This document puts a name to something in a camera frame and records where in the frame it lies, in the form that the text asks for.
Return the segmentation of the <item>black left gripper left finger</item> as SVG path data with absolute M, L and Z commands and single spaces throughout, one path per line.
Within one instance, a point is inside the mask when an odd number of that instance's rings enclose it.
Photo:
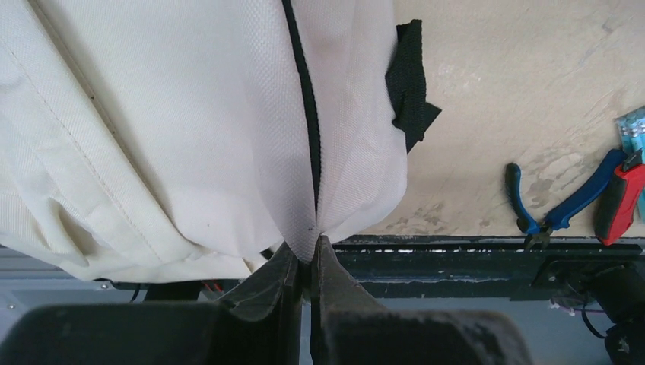
M 43 306 L 1 345 L 3 364 L 296 364 L 298 261 L 286 246 L 215 301 L 162 284 L 141 303 Z

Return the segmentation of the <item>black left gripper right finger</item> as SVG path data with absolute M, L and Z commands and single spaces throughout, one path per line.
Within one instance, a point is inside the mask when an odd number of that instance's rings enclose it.
M 326 236 L 311 273 L 315 364 L 531 364 L 515 324 L 486 310 L 392 310 L 341 265 Z

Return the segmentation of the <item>teal pencil pack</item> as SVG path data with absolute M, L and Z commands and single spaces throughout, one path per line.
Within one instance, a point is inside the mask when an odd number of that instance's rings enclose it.
M 623 151 L 628 155 L 627 168 L 644 163 L 644 106 L 615 119 Z

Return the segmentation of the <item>beige canvas backpack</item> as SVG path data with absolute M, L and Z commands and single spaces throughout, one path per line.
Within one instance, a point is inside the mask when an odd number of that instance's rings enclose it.
M 309 262 L 395 209 L 438 113 L 391 1 L 3 1 L 1 244 L 88 281 Z

